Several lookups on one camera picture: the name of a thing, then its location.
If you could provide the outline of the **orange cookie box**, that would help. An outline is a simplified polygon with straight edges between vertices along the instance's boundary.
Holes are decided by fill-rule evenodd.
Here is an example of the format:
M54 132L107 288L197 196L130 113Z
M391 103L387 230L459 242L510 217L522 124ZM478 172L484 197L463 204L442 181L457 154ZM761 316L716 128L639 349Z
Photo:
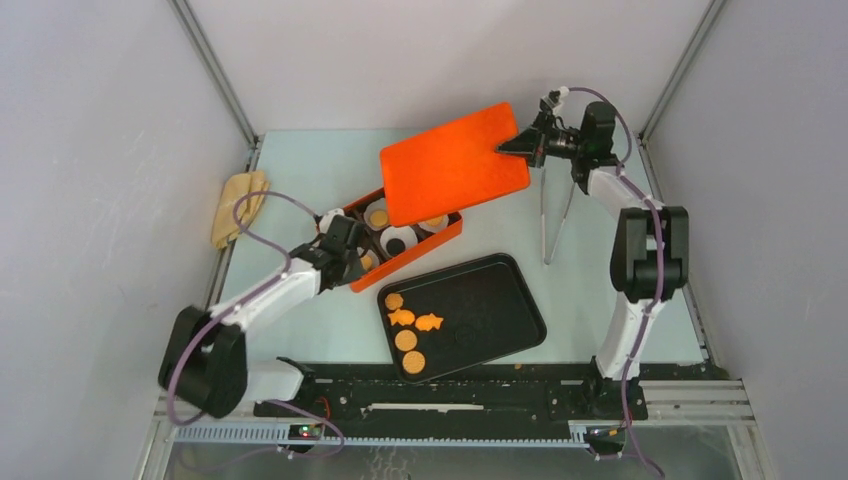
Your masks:
M365 291L367 288L377 284L389 275L430 253L449 240L458 237L462 232L463 217L460 212L445 214L449 216L450 223L443 231L435 234L422 230L418 226L419 222L413 223L408 226L412 227L416 232L418 236L418 244L397 257L389 258L379 243L380 234L385 228L380 231L372 230L366 225L365 220L363 219L363 213L366 207L371 202L380 198L385 199L384 191L382 189L374 191L342 208L347 217L351 217L365 224L365 236L360 242L358 248L359 254L362 250L373 250L380 258L380 265L378 267L370 272L365 272L363 277L351 283L350 289L354 293L361 293Z

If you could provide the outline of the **black baking tray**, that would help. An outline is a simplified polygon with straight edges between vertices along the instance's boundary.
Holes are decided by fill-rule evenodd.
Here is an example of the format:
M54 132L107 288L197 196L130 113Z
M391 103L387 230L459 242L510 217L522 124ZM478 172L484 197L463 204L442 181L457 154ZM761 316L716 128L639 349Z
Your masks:
M433 313L443 317L440 330L418 331L410 326L391 326L384 300L390 293L404 299L401 309L417 318ZM398 377L409 384L434 380L470 367L506 357L540 345L547 327L516 260L496 253L454 266L397 281L383 287L377 296L378 311ZM458 327L476 331L473 344L459 345ZM412 330L418 338L415 351L426 357L422 373L403 371L406 352L394 346L401 330Z

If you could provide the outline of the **orange box lid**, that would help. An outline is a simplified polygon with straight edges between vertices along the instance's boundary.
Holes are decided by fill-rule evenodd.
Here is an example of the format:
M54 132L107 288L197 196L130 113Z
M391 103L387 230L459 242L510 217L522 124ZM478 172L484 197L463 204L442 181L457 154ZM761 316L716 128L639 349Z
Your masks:
M496 151L517 134L513 109L501 102L383 148L390 223L423 222L527 188L526 161Z

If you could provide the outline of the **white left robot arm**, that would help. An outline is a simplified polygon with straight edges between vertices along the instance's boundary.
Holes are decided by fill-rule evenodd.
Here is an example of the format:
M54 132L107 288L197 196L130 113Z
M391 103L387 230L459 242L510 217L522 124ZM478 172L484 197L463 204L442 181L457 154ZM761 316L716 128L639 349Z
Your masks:
M305 368L278 357L249 362L248 344L294 307L364 276L359 248L364 223L335 210L319 222L317 236L285 254L281 267L240 295L208 309L181 310L160 366L158 383L175 424L181 399L216 419L243 401L276 400L292 416L316 403Z

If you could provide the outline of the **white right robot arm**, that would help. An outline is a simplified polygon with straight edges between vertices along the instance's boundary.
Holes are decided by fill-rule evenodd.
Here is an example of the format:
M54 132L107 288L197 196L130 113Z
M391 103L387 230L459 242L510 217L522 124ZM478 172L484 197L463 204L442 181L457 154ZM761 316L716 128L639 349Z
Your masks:
M585 411L606 418L622 403L611 381L638 374L643 345L664 305L688 282L689 215L666 206L640 189L626 174L623 160L612 151L622 122L607 101L589 103L579 127L567 127L559 111L564 91L541 98L529 127L497 147L531 168L550 157L571 163L573 184L600 203L616 219L610 258L610 280L617 293L613 317L594 363L602 379L581 392Z

